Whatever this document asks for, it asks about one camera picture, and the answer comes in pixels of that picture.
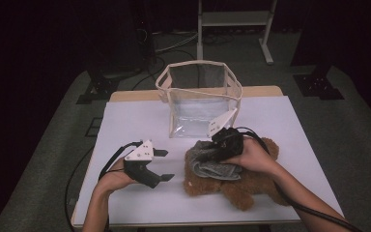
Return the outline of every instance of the teddy bear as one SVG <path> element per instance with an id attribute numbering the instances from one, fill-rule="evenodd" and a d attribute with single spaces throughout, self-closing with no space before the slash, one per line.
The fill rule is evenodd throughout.
<path id="1" fill-rule="evenodd" d="M 278 158 L 279 147 L 271 139 L 261 138 L 269 150 L 270 156 Z M 218 180 L 212 177 L 197 176 L 190 167 L 190 150 L 185 153 L 185 179 L 183 181 L 185 192 L 189 196 L 197 196 L 221 191 L 236 208 L 246 211 L 254 205 L 254 194 L 265 193 L 273 202 L 287 206 L 288 203 L 279 194 L 273 180 L 267 175 L 246 170 L 239 172 L 238 180 Z"/>

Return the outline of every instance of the white metal frame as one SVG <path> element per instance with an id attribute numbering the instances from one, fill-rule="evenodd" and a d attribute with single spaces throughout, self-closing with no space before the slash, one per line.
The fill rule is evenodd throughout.
<path id="1" fill-rule="evenodd" d="M 213 12 L 204 13 L 202 0 L 198 0 L 198 43 L 197 60 L 203 60 L 203 27 L 206 26 L 251 26 L 265 25 L 264 37 L 259 39 L 261 49 L 268 65 L 273 64 L 267 46 L 277 0 L 272 0 L 269 11 L 256 12 Z"/>

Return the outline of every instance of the gray carpet floor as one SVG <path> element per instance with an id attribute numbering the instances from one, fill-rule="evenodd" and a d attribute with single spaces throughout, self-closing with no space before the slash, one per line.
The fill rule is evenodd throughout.
<path id="1" fill-rule="evenodd" d="M 226 63 L 243 86 L 277 85 L 288 96 L 301 125 L 320 162 L 337 200 L 348 221 L 371 231 L 371 110 L 358 94 L 352 80 L 332 67 L 328 80 L 338 88 L 345 100 L 321 101 L 317 97 L 303 97 L 293 74 L 309 73 L 314 67 L 290 67 L 300 33 L 271 33 L 269 47 L 274 64 L 268 66 L 262 55 L 260 34 L 235 35 L 233 41 L 204 47 L 206 60 Z M 183 37 L 156 35 L 157 48 L 175 44 Z M 195 57 L 195 45 L 177 48 Z M 192 59 L 181 51 L 158 57 L 165 65 Z M 157 72 L 161 60 L 150 67 Z M 125 80 L 119 90 L 130 90 L 148 74 L 141 73 Z M 10 201 L 0 217 L 0 231 L 70 231 L 64 210 L 66 184 L 73 169 L 96 138 L 87 136 L 94 118 L 102 117 L 106 100 L 90 104 L 76 104 L 90 83 L 83 72 L 76 77 L 68 93 L 53 116 L 42 140 Z M 155 89 L 152 78 L 141 82 L 136 90 Z M 78 166 L 69 188 L 68 213 L 78 198 L 80 186 L 90 159 L 87 156 Z M 253 225 L 204 227 L 203 231 L 258 231 Z M 272 231 L 306 231 L 301 223 L 276 224 Z M 119 231 L 136 231 L 126 228 Z M 200 231 L 198 227 L 146 228 L 150 232 Z"/>

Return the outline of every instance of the person's left hand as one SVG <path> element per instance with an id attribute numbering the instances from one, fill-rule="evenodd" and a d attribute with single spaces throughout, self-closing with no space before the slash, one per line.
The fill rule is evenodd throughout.
<path id="1" fill-rule="evenodd" d="M 104 174 L 96 185 L 101 191 L 112 193 L 117 189 L 122 189 L 130 184 L 137 183 L 132 180 L 124 171 L 124 158 L 119 158 L 110 169 Z"/>

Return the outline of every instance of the white bracket with holes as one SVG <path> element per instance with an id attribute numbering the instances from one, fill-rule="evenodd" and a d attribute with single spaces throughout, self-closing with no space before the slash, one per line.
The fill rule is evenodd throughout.
<path id="1" fill-rule="evenodd" d="M 234 116 L 236 112 L 237 108 L 234 108 L 212 119 L 209 124 L 208 137 L 212 137 L 222 128 L 224 128 L 227 122 L 230 121 L 230 119 Z"/>
<path id="2" fill-rule="evenodd" d="M 138 148 L 134 149 L 131 153 L 125 156 L 125 160 L 153 160 L 155 156 L 153 152 L 153 143 L 150 140 L 145 141 Z"/>

